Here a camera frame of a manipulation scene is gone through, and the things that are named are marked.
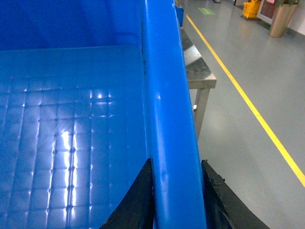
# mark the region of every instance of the stainless steel table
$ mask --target stainless steel table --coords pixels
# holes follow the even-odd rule
[[[193,110],[196,135],[199,138],[210,89],[215,88],[217,79],[184,30],[181,30],[181,37],[189,89],[197,89]]]

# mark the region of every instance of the table top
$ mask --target table top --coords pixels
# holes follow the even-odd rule
[[[184,61],[190,89],[210,89],[216,86],[216,77],[204,62],[195,45],[181,30]]]

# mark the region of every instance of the metal table leg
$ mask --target metal table leg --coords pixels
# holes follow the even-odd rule
[[[208,103],[209,93],[210,89],[197,89],[196,100],[194,105],[194,117],[197,139],[200,135],[204,112]]]

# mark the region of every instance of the textured bin bottom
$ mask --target textured bin bottom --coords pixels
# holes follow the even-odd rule
[[[141,52],[0,52],[0,228],[98,228],[146,161]]]

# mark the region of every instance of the yellow mop bucket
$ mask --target yellow mop bucket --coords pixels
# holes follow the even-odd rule
[[[251,2],[245,2],[243,15],[246,18],[256,18],[261,2],[261,0],[251,0]]]

